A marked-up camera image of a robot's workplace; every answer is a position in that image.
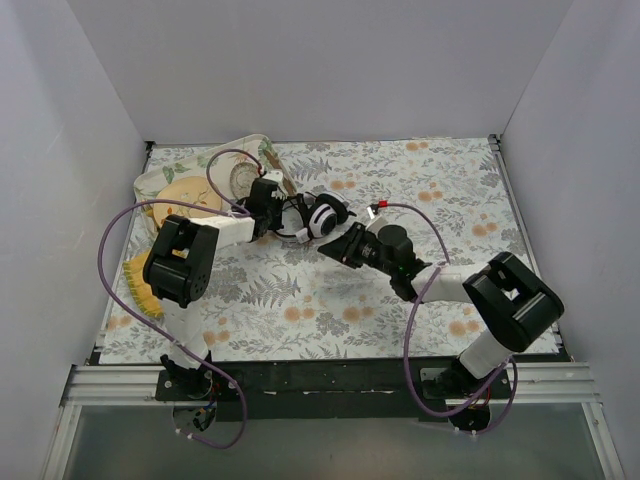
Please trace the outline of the white black headphones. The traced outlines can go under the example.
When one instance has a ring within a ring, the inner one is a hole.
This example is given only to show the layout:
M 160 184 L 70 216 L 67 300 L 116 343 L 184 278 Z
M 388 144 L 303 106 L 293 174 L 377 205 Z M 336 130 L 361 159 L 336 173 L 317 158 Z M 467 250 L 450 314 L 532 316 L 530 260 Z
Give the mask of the white black headphones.
M 356 214 L 349 209 L 349 201 L 335 192 L 323 192 L 319 195 L 310 192 L 289 196 L 284 201 L 283 209 L 292 207 L 302 221 L 302 228 L 296 233 L 282 233 L 275 230 L 274 234 L 283 239 L 295 239 L 298 243 L 328 236 L 337 226 L 343 225 Z

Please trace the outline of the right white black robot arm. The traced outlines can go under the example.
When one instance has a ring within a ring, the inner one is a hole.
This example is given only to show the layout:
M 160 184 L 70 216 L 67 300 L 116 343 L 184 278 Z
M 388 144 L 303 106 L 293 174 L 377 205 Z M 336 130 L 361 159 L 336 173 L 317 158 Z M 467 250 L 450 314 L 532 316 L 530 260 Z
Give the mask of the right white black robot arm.
M 475 307 L 485 330 L 425 382 L 432 397 L 479 395 L 494 370 L 526 351 L 565 311 L 559 296 L 514 254 L 501 252 L 485 265 L 436 267 L 416 255 L 407 231 L 398 225 L 372 232 L 355 223 L 318 252 L 352 269 L 366 265 L 388 275 L 392 290 L 405 301 Z

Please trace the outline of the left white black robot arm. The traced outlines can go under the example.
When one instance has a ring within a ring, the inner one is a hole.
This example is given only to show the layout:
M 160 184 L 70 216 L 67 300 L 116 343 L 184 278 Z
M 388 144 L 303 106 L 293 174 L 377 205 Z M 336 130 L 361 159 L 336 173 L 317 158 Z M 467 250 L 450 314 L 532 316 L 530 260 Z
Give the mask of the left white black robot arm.
M 213 386 L 211 373 L 200 363 L 210 356 L 197 302 L 209 285 L 215 254 L 282 227 L 282 183 L 279 170 L 255 179 L 242 203 L 246 216 L 236 210 L 195 219 L 168 216 L 144 264 L 143 280 L 160 301 L 170 336 L 170 352 L 161 363 L 170 381 L 190 399 L 205 398 Z

